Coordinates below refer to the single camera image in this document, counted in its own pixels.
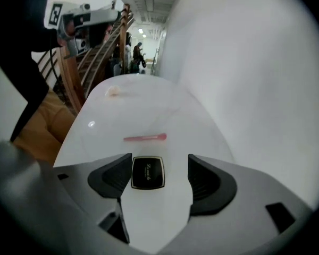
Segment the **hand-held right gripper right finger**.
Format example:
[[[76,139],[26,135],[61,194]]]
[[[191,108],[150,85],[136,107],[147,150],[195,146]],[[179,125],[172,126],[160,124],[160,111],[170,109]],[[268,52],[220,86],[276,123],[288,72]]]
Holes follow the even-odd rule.
[[[261,171],[188,156],[191,217],[210,217],[222,233],[281,234],[312,214],[290,189]]]

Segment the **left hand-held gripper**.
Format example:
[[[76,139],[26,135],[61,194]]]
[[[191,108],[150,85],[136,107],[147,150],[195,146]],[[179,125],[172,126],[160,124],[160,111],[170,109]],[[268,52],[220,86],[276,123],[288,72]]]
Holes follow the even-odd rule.
[[[89,4],[54,2],[47,16],[47,25],[66,42],[68,57],[79,56],[103,42],[106,29],[119,20],[121,13],[112,9],[92,10]],[[65,26],[74,22],[75,35],[66,35]]]

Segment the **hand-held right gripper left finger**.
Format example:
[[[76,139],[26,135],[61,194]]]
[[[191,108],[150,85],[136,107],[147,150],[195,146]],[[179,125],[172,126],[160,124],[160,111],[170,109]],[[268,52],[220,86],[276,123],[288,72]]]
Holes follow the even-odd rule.
[[[54,171],[76,203],[119,200],[131,179],[132,154],[55,167]]]

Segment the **person's left hand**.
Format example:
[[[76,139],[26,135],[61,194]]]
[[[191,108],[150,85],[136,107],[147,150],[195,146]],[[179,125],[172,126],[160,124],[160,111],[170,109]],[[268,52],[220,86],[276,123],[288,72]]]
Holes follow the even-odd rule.
[[[69,37],[73,37],[75,35],[75,26],[72,20],[66,24],[65,32],[66,32],[66,35]]]

